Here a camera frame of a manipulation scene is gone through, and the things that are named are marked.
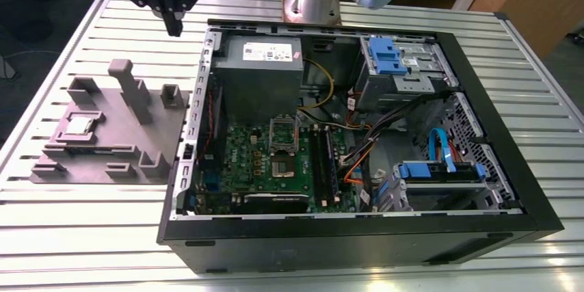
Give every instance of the ram slot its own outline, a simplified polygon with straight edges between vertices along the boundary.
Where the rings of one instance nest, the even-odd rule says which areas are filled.
[[[310,129],[310,165],[312,165],[312,183],[313,183],[313,197],[317,205],[326,206],[325,197],[325,183],[322,180],[322,162],[320,157],[320,134],[318,127],[313,126]]]
[[[330,129],[328,126],[320,131],[320,154],[322,159],[322,171],[325,182],[325,196],[329,204],[338,201],[337,166],[334,163],[334,151],[332,146]]]

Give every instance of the motherboard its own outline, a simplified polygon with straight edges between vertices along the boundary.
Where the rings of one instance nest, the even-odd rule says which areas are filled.
[[[208,214],[233,214],[234,204],[265,202],[285,213],[356,211],[354,187],[336,175],[334,163],[346,153],[342,130],[296,124],[277,118],[264,126],[229,125],[222,170],[202,172],[206,192],[197,199]]]

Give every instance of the green circuit board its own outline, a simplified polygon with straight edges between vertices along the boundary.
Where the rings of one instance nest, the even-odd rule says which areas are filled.
[[[310,143],[308,128],[278,128],[273,130],[273,141],[288,143],[297,133],[298,147],[290,155],[286,152],[270,153],[269,126],[248,127],[230,125],[226,130],[224,169],[220,176],[220,190],[206,198],[214,214],[228,214],[228,193],[301,193],[310,196],[309,212],[353,212],[354,192],[338,195],[340,202],[322,207],[313,200],[313,176],[310,167]],[[330,130],[334,155],[346,153],[344,134],[340,129]]]

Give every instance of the metal table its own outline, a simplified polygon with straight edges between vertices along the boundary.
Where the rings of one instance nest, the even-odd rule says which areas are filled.
[[[74,76],[101,86],[114,57],[149,88],[190,90],[208,18],[280,20],[280,0],[200,0],[181,38],[149,10],[94,0],[0,152],[0,287],[76,291],[525,291],[584,289],[584,124],[510,24],[492,14],[342,4],[345,25],[426,29],[457,38],[565,230],[462,264],[196,276],[154,243],[165,186],[34,185],[30,166],[65,112]]]

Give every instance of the power supply label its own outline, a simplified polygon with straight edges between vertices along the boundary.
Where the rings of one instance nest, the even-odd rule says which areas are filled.
[[[244,44],[244,61],[292,62],[292,45],[248,42]]]

